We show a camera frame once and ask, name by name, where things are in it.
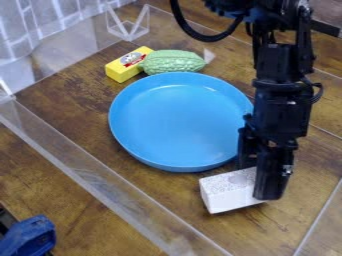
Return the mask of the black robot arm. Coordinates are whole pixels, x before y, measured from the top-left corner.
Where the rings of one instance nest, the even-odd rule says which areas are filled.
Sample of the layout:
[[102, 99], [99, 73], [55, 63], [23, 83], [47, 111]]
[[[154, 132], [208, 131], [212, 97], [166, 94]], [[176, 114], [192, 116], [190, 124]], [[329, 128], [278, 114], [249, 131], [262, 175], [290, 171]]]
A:
[[253, 38], [254, 110], [240, 129], [238, 164], [257, 168], [253, 196], [282, 197], [298, 139], [308, 134], [322, 86], [308, 79], [316, 60], [306, 0], [204, 0], [221, 16], [246, 24]]

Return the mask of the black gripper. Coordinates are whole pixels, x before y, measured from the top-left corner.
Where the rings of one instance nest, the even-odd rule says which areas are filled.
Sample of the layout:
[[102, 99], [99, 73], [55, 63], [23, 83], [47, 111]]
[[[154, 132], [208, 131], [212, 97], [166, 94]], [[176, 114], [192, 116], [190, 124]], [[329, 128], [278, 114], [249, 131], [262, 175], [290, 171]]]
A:
[[[254, 109], [240, 129], [237, 166], [257, 165], [253, 196], [278, 200], [293, 174], [297, 139], [308, 134], [314, 89], [302, 82], [256, 79]], [[266, 145], [258, 152], [258, 146]]]

